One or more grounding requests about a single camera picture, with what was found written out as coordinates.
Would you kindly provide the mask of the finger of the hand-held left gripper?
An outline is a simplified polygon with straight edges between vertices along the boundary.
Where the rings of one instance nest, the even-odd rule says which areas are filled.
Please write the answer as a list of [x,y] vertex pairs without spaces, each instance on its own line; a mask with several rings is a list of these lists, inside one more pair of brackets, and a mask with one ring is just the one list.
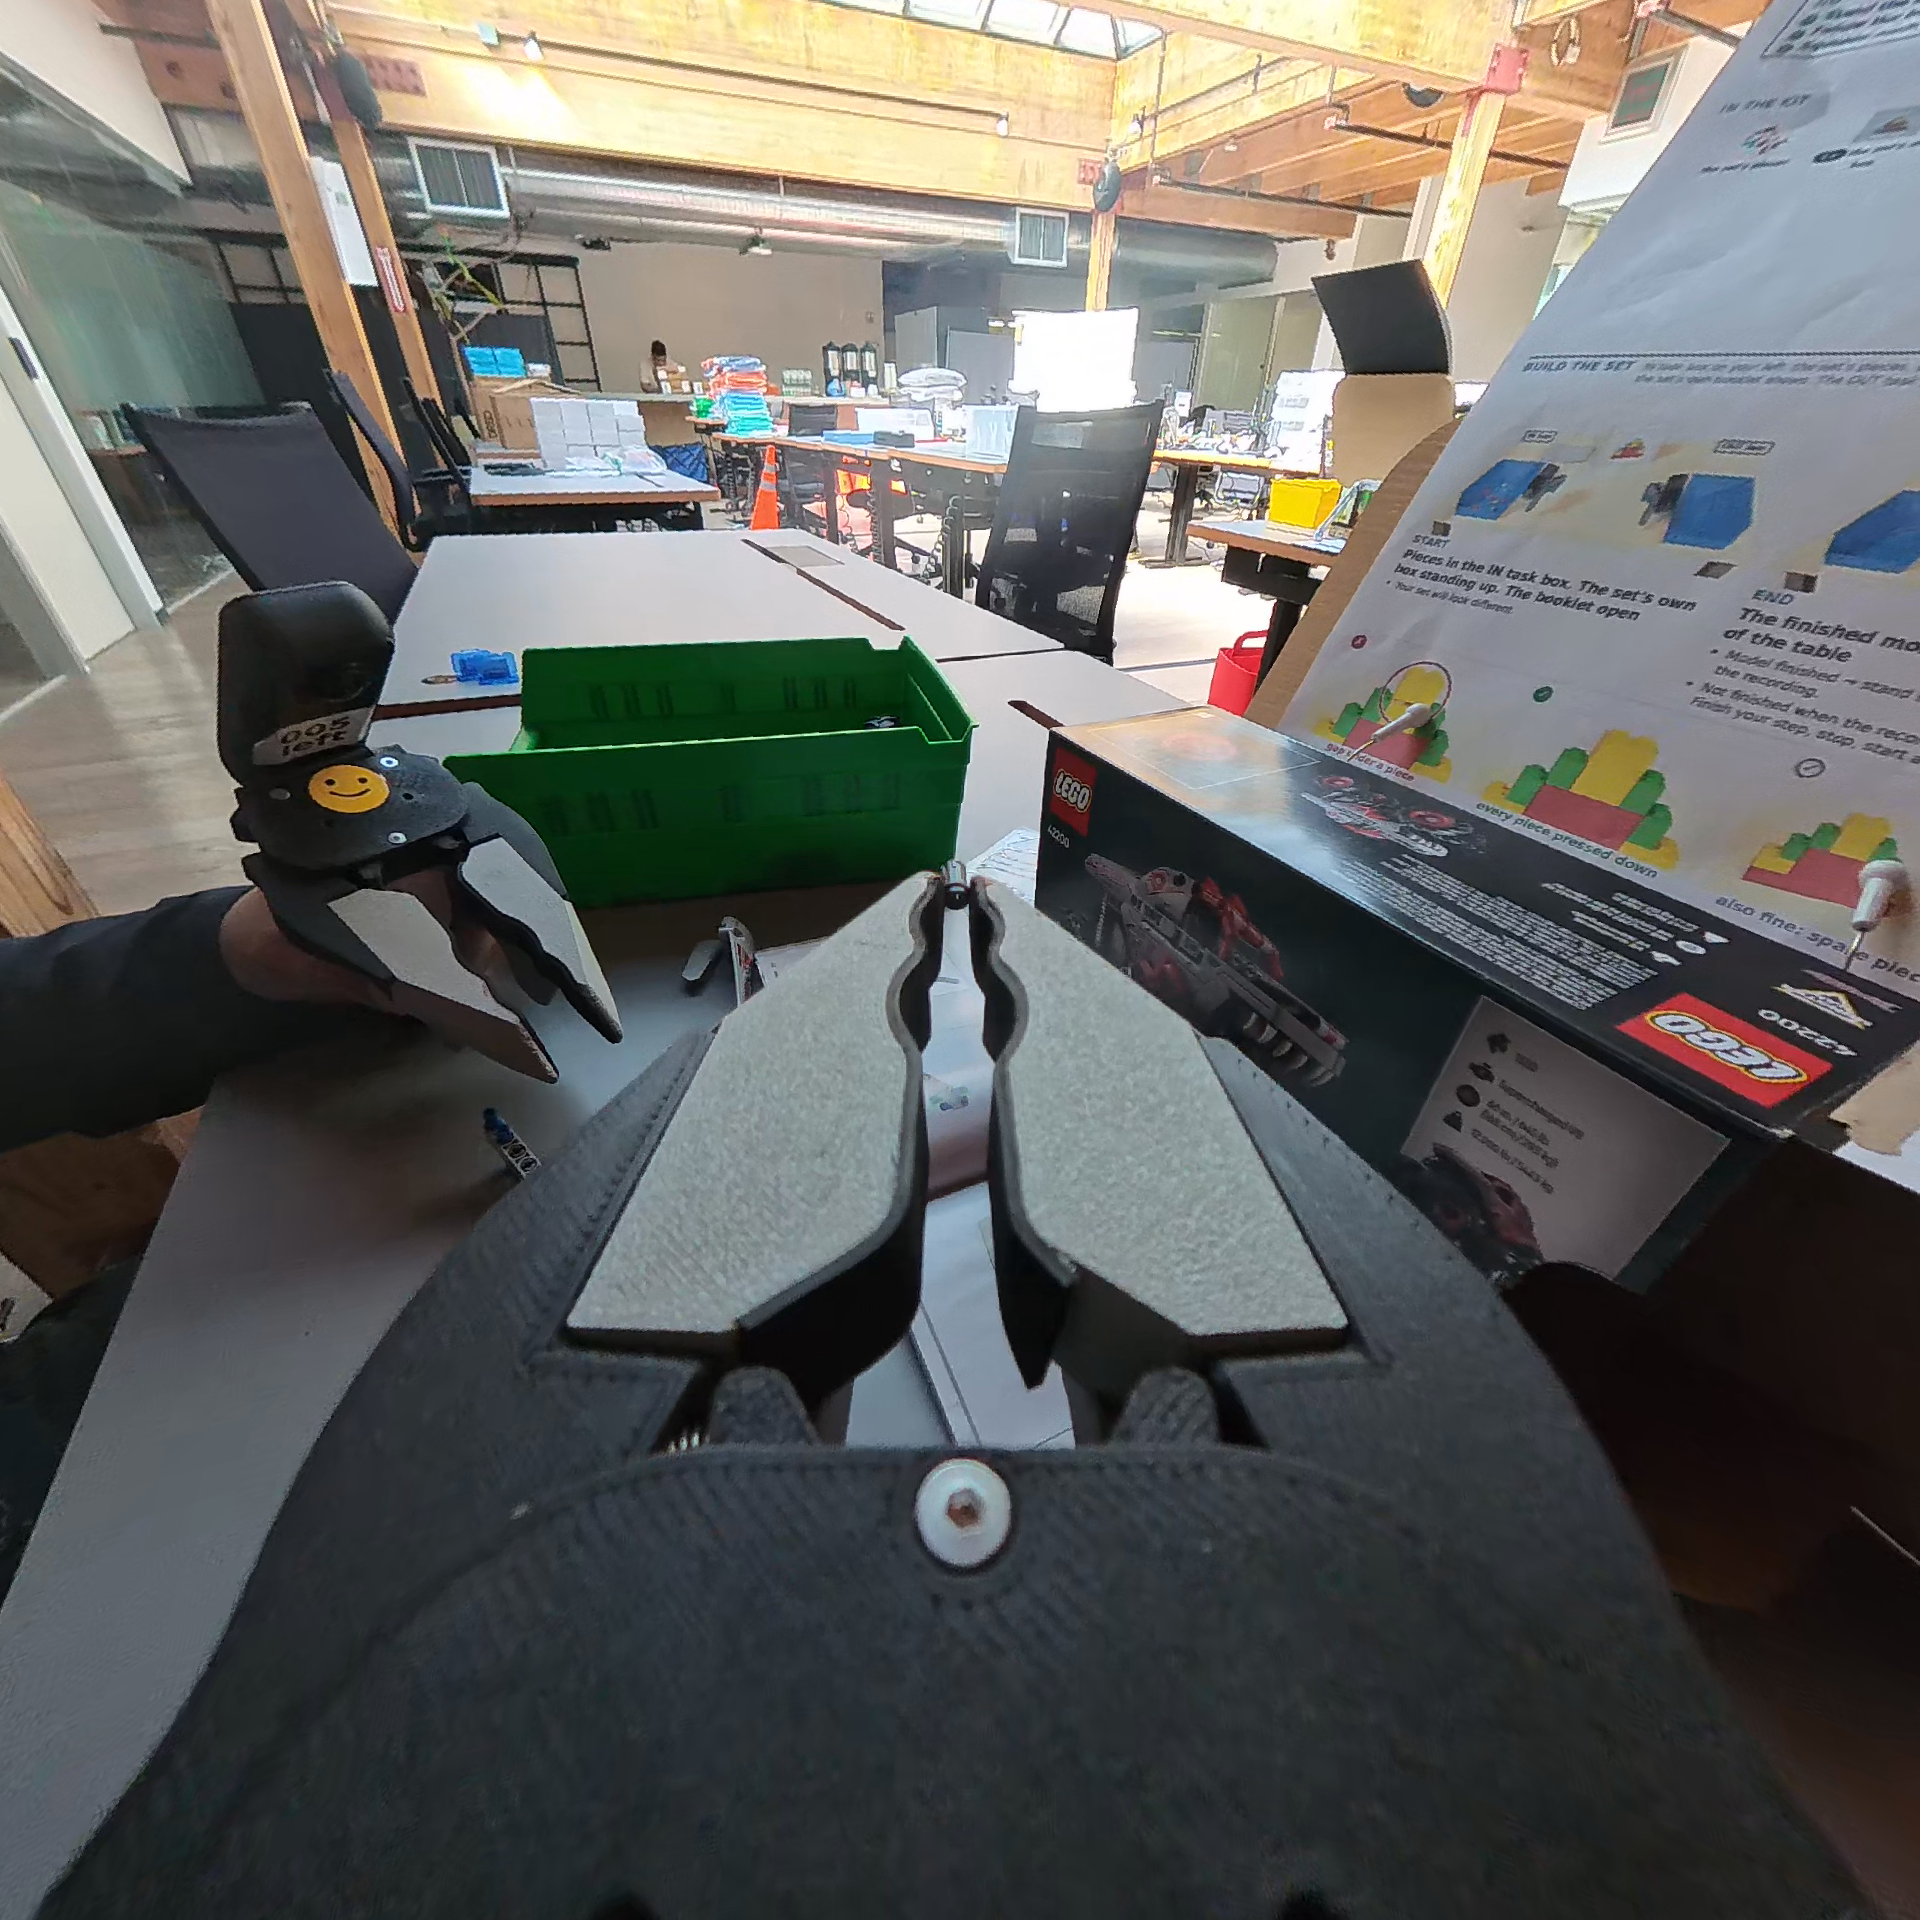
[[369,981],[391,1010],[449,1041],[546,1086],[561,1078],[537,1032],[468,970],[449,927],[422,897],[348,880],[288,880],[282,932]]
[[467,786],[465,801],[451,878],[462,908],[503,944],[529,994],[564,994],[604,1040],[622,1041],[612,990],[543,834],[483,786]]

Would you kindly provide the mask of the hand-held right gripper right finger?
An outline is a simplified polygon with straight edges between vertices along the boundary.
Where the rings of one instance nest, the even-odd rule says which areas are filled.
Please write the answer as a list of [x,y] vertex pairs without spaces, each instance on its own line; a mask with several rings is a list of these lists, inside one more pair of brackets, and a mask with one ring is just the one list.
[[1030,1385],[1322,1351],[1348,1317],[1201,1034],[1033,905],[969,910],[999,1317]]

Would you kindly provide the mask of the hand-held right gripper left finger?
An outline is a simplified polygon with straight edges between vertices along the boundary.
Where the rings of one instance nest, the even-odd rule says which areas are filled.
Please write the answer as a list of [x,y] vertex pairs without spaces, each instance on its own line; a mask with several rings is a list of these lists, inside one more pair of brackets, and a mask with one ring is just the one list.
[[921,1054],[940,873],[904,880],[716,1029],[567,1317],[582,1342],[849,1388],[921,1303]]

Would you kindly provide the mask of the person's left forearm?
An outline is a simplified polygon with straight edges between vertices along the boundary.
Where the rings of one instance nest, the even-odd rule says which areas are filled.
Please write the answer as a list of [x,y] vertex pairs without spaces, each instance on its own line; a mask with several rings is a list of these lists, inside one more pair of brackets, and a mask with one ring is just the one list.
[[262,1005],[226,969],[235,889],[2,946],[2,1148],[118,1135],[194,1109],[250,1056]]

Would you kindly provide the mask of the black lego set box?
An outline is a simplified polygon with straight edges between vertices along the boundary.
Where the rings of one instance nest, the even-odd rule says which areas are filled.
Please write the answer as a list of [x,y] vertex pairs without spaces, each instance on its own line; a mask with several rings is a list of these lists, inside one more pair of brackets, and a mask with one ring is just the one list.
[[1881,967],[1215,709],[1055,732],[1038,908],[1498,1281],[1651,1284],[1915,1041]]

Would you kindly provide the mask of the person's left hand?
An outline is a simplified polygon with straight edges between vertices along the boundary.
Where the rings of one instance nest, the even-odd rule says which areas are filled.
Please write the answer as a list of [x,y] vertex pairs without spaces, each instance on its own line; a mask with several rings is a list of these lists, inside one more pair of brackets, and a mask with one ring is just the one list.
[[226,908],[217,946],[232,981],[259,998],[407,1016],[370,975],[298,946],[256,886]]

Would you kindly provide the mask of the green plastic bin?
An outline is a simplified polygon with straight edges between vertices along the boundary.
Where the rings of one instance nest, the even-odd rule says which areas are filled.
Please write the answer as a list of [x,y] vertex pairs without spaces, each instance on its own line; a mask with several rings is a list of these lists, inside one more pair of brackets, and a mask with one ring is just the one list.
[[577,905],[899,880],[956,853],[974,716],[916,641],[552,646],[519,735],[447,757]]

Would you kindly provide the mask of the grey office desk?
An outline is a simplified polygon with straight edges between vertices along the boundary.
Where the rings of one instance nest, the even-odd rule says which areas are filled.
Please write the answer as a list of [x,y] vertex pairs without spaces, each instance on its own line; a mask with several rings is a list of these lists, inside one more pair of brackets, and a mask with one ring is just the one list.
[[480,535],[607,535],[633,526],[699,533],[718,486],[686,476],[625,470],[496,470],[467,472],[472,528]]

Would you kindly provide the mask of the stack of white boxes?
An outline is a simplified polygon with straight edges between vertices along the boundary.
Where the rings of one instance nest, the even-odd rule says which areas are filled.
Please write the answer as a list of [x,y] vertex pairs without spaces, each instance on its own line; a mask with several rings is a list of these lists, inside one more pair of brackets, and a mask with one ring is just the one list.
[[632,397],[531,397],[535,453],[553,472],[671,476]]

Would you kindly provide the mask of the long office desk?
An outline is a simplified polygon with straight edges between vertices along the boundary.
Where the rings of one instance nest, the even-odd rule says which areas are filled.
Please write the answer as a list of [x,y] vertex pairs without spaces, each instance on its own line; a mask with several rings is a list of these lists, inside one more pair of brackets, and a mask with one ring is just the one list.
[[716,485],[755,511],[764,453],[775,462],[778,526],[905,568],[951,597],[974,598],[974,537],[990,533],[1007,462],[946,442],[850,442],[831,436],[707,432]]

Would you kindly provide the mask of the white screen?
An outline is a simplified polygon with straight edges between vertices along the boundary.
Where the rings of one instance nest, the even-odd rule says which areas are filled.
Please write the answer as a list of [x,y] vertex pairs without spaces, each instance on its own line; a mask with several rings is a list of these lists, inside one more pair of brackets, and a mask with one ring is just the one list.
[[1010,392],[1046,414],[1107,410],[1136,402],[1135,306],[1015,312]]

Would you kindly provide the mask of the open cardboard box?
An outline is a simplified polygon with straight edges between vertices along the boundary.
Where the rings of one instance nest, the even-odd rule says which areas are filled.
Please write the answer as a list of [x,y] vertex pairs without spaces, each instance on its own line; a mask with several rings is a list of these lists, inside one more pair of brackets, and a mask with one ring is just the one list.
[[1313,279],[1343,378],[1330,402],[1329,470],[1383,482],[1457,415],[1450,318],[1419,257]]

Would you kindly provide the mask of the white printed instruction poster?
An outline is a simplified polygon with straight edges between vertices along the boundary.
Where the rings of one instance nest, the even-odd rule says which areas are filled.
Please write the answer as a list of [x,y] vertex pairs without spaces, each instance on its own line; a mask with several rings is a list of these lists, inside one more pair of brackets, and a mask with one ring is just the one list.
[[1775,4],[1443,449],[1280,729],[1915,985],[1918,4]]

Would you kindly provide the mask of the wall air vent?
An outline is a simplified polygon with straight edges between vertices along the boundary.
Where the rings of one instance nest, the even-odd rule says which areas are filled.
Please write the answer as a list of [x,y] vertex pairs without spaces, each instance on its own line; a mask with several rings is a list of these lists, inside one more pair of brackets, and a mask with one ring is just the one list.
[[407,134],[407,152],[427,215],[459,223],[503,223],[512,216],[496,146]]

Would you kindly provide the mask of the metal air duct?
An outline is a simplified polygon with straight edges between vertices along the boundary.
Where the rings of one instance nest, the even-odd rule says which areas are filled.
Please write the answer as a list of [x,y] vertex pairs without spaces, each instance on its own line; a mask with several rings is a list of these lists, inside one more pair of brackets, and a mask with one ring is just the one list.
[[967,198],[799,189],[774,178],[608,173],[535,161],[499,161],[515,215],[534,230],[585,240],[718,245],[743,249],[862,250],[897,260],[946,253],[1001,256],[1043,271],[1087,268],[1094,215]]

